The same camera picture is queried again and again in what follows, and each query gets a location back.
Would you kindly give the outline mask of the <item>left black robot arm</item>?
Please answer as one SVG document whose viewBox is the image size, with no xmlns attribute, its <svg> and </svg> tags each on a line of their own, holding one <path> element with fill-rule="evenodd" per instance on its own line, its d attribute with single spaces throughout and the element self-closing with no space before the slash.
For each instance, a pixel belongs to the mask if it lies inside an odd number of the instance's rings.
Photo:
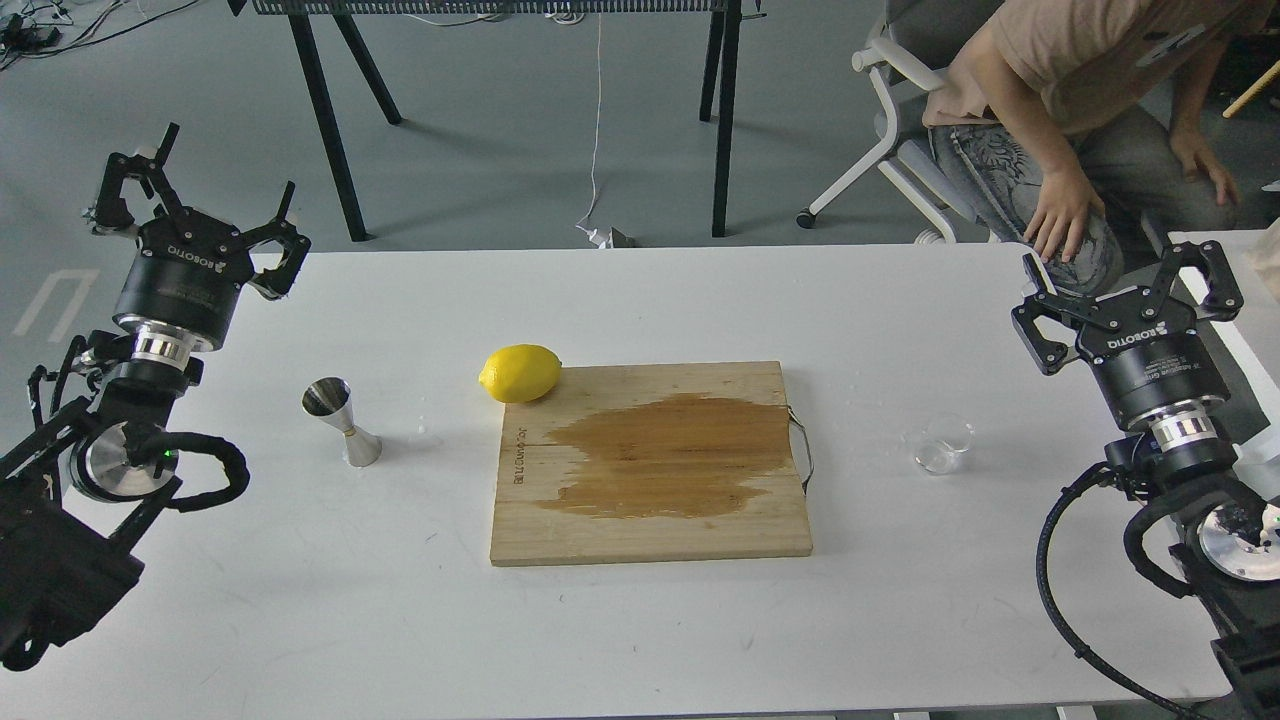
<svg viewBox="0 0 1280 720">
<path fill-rule="evenodd" d="M 97 234 L 133 237 L 138 256 L 114 322 L 73 340 L 55 372 L 28 382 L 35 430 L 3 457 L 3 665 L 35 666 L 46 650 L 91 630 L 136 587 L 133 548 L 160 512 L 241 497 L 244 455 L 228 439 L 169 432 L 175 401 L 200 383 L 200 354 L 219 350 L 244 287 L 285 296 L 310 242 L 276 215 L 241 231 L 184 205 L 154 155 L 108 159 L 88 219 Z"/>
</svg>

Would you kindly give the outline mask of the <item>person's left hand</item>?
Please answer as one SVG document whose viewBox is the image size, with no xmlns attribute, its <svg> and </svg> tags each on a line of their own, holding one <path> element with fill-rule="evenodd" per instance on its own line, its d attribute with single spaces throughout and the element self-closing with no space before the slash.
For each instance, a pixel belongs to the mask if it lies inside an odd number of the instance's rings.
<svg viewBox="0 0 1280 720">
<path fill-rule="evenodd" d="M 1190 127 L 1171 129 L 1169 143 L 1188 182 L 1203 177 L 1213 186 L 1219 206 L 1239 204 L 1240 196 L 1234 176 L 1210 147 L 1210 141 L 1199 129 Z"/>
</svg>

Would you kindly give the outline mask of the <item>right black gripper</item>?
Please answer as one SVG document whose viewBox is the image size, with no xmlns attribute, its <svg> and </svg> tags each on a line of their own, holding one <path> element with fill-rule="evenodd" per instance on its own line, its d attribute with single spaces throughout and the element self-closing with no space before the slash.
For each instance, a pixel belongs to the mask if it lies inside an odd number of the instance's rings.
<svg viewBox="0 0 1280 720">
<path fill-rule="evenodd" d="M 1018 336 L 1043 375 L 1053 375 L 1080 355 L 1120 430 L 1138 432 L 1153 416 L 1189 404 L 1216 407 L 1231 393 L 1201 338 L 1197 323 L 1233 322 L 1244 306 L 1222 246 L 1174 243 L 1160 256 L 1151 284 L 1126 288 L 1094 301 L 1060 293 L 1038 255 L 1021 256 L 1032 292 L 1011 310 Z M 1183 268 L 1194 268 L 1207 287 L 1197 306 L 1171 296 Z M 1048 318 L 1076 332 L 1069 348 L 1047 340 L 1036 322 Z"/>
</svg>

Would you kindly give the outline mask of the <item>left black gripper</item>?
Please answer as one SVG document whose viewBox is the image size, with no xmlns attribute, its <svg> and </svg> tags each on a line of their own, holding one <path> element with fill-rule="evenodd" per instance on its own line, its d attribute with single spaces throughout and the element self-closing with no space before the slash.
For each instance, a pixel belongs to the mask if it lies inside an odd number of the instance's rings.
<svg viewBox="0 0 1280 720">
<path fill-rule="evenodd" d="M 237 228 L 200 211 L 186 210 L 164 174 L 165 161 L 180 127 L 170 123 L 152 158 L 113 152 L 102 173 L 96 201 L 84 211 L 92 234 L 141 236 L 142 254 L 125 278 L 113 313 L 120 328 L 141 322 L 179 327 L 202 340 L 202 351 L 223 347 L 241 286 L 250 284 L 268 301 L 284 299 L 311 249 L 289 217 L 296 183 L 288 181 L 276 215 L 265 224 L 232 237 Z M 138 225 L 122 197 L 123 184 L 136 181 L 147 199 L 160 197 L 164 217 Z M 280 261 L 255 272 L 250 250 L 264 243 L 282 249 Z"/>
</svg>

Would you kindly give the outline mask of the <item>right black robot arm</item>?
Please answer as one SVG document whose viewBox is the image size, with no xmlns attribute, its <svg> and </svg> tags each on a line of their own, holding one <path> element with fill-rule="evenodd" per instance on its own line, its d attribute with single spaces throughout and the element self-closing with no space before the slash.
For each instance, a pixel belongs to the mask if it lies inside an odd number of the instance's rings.
<svg viewBox="0 0 1280 720">
<path fill-rule="evenodd" d="M 1234 443 L 1213 410 L 1230 392 L 1199 331 L 1230 322 L 1243 296 L 1219 243 L 1167 245 L 1155 279 L 1105 297 L 1056 290 L 1033 252 L 1033 291 L 1011 318 L 1044 375 L 1080 359 L 1123 433 L 1064 488 L 1036 546 L 1036 584 L 1074 655 L 1180 719 L 1197 711 L 1101 659 L 1070 626 L 1050 585 L 1053 532 L 1088 489 L 1114 487 L 1139 509 L 1123 533 L 1135 571 L 1175 598 L 1198 598 L 1219 638 L 1213 656 L 1249 719 L 1277 716 L 1277 505 L 1234 470 Z"/>
</svg>

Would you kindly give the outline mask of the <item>person's right hand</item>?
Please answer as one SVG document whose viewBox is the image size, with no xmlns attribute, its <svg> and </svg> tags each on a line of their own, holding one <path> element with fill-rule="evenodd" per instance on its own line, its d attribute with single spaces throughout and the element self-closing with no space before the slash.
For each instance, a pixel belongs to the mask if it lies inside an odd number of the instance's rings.
<svg viewBox="0 0 1280 720">
<path fill-rule="evenodd" d="M 1079 167 L 1046 170 L 1034 214 L 1024 240 L 1041 261 L 1069 263 L 1082 249 L 1091 218 L 1105 214 L 1105 204 Z"/>
</svg>

